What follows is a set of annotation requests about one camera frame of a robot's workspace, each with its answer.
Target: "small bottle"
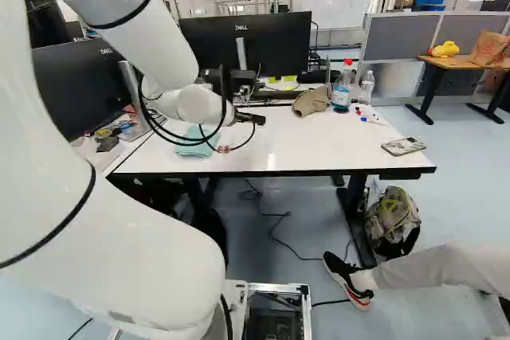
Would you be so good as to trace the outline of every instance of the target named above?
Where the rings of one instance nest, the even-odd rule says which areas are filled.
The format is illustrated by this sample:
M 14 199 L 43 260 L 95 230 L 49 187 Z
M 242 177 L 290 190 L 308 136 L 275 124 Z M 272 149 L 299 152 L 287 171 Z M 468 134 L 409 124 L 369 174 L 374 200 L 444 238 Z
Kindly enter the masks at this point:
M 374 71 L 367 71 L 361 81 L 361 93 L 359 93 L 358 101 L 360 104 L 370 105 L 372 102 L 372 91 L 375 86 Z
M 351 103 L 351 79 L 352 79 L 352 60 L 345 59 L 343 61 L 342 80 L 338 77 L 333 86 L 333 94 L 331 97 L 331 105 L 333 110 L 339 113 L 349 111 Z

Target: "sneaker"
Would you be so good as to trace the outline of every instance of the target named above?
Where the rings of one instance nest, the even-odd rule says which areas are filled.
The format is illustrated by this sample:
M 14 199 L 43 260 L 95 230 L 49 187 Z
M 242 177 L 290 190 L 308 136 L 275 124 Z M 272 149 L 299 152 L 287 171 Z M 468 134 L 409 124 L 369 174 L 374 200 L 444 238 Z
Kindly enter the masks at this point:
M 350 277 L 350 274 L 362 271 L 363 269 L 345 263 L 338 256 L 329 251 L 323 254 L 323 261 L 329 275 L 342 287 L 345 295 L 351 300 L 355 307 L 361 311 L 368 311 L 370 309 L 370 301 L 374 297 L 374 292 L 372 290 L 356 290 L 352 285 Z

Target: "gray partition panel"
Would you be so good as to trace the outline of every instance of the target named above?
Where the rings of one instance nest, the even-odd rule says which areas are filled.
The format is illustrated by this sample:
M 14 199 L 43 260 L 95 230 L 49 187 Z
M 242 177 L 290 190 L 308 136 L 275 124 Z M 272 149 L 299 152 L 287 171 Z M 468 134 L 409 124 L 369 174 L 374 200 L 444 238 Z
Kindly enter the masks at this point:
M 372 18 L 363 61 L 426 55 L 438 22 L 439 15 Z
M 461 55 L 471 53 L 481 30 L 501 33 L 507 24 L 506 15 L 445 15 L 435 45 L 447 40 L 455 41 Z

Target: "cubicle partition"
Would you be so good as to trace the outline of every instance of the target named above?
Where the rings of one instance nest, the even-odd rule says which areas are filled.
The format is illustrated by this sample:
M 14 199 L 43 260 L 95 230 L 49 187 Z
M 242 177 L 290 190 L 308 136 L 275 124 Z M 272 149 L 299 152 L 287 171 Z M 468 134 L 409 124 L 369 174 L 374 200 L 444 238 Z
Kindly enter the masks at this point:
M 429 48 L 455 41 L 460 54 L 469 54 L 483 29 L 510 33 L 509 12 L 413 12 L 372 14 L 365 28 L 367 39 L 359 57 L 356 83 L 369 68 L 374 69 L 375 104 L 403 104 L 421 96 L 425 65 L 416 60 Z M 449 102 L 481 102 L 487 95 L 473 93 L 473 85 L 449 87 Z

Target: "yellow object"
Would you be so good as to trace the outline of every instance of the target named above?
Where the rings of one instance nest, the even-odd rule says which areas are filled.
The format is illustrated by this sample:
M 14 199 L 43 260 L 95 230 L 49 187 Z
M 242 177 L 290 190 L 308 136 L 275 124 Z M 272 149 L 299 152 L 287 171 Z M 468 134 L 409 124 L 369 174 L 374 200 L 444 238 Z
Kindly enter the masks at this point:
M 96 131 L 96 135 L 99 135 L 100 137 L 109 137 L 112 135 L 112 133 L 113 131 L 111 129 L 107 129 L 106 127 Z
M 429 52 L 430 56 L 434 57 L 451 57 L 459 53 L 459 47 L 455 44 L 455 41 L 445 41 L 445 44 L 438 45 Z

